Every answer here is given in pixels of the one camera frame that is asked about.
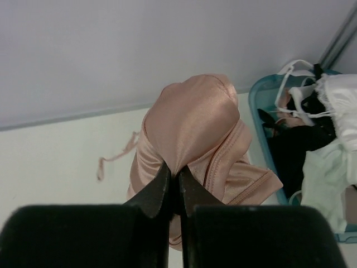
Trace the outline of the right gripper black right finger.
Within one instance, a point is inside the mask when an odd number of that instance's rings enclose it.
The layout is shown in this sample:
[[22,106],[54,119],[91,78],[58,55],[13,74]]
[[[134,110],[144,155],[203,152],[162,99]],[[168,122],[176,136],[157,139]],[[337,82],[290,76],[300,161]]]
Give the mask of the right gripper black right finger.
[[315,209],[225,205],[178,174],[184,267],[345,267],[327,221]]

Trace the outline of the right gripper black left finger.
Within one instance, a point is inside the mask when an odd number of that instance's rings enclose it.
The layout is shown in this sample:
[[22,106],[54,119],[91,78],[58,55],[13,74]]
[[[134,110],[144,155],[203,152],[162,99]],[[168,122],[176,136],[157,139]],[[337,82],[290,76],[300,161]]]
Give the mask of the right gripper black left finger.
[[167,267],[171,173],[124,204],[29,205],[1,231],[2,267]]

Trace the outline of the pink satin bra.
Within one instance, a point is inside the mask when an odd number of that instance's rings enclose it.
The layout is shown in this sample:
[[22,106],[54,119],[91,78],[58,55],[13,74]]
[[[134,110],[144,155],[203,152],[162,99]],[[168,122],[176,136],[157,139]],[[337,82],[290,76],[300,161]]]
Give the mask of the pink satin bra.
[[249,163],[251,140],[225,75],[201,74],[170,84],[123,150],[136,152],[127,197],[140,192],[166,163],[172,175],[187,166],[223,204],[262,204],[282,182],[273,171]]

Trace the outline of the white bra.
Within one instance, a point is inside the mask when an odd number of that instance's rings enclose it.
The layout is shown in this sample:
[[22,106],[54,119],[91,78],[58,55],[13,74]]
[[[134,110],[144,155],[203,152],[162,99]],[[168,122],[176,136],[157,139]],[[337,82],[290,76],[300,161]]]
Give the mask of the white bra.
[[[311,126],[313,119],[330,117],[335,133],[345,149],[356,151],[356,75],[328,75],[320,64],[311,64],[305,60],[294,60],[285,65],[279,72],[283,76],[276,95],[275,106],[280,112],[298,117]],[[303,77],[298,86],[288,90],[293,100],[292,108],[280,104],[281,96],[290,77]],[[308,112],[303,103],[309,97],[317,99],[322,105],[319,112]]]

